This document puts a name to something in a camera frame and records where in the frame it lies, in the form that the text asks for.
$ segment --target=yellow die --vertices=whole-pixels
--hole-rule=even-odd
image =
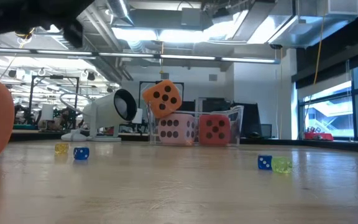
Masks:
[[[55,145],[55,153],[67,153],[68,143],[58,143]]]

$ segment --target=clear plastic bin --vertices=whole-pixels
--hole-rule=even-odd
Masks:
[[[147,106],[150,143],[179,146],[238,146],[244,107],[212,113],[176,111],[156,118]]]

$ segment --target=wall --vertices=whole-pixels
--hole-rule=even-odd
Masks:
[[[140,81],[161,80],[160,67],[142,68],[138,66],[127,67],[134,81],[122,82],[122,87],[132,93],[137,100],[139,97]],[[163,71],[170,74],[173,82],[185,84],[184,100],[193,101],[199,97],[225,97],[225,73],[219,68],[191,68],[187,67],[164,67]],[[209,81],[209,74],[217,74],[216,82]]]
[[[258,103],[260,122],[272,124],[273,136],[281,136],[281,139],[297,136],[297,96],[291,82],[295,73],[293,49],[287,50],[282,65],[234,64],[234,101]]]

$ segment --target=window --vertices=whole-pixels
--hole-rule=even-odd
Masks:
[[[305,105],[304,110],[305,129],[314,127],[336,137],[354,137],[351,97]]]
[[[348,91],[351,91],[351,90],[352,90],[352,82],[348,81],[348,82],[339,84],[337,86],[328,88],[326,90],[323,90],[323,91],[321,91],[319,93],[315,93],[315,94],[313,94],[311,96],[311,99],[315,100],[315,99],[322,98],[322,97],[325,97],[325,96],[331,96],[331,95],[335,95],[335,94],[338,94],[338,93],[348,92]],[[304,102],[310,101],[310,96],[307,96],[307,97],[303,98],[303,101]]]

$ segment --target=blue die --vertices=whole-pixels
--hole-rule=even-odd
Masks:
[[[88,147],[75,147],[74,148],[74,159],[85,160],[90,156],[90,149]]]
[[[258,155],[259,169],[272,170],[272,156]]]

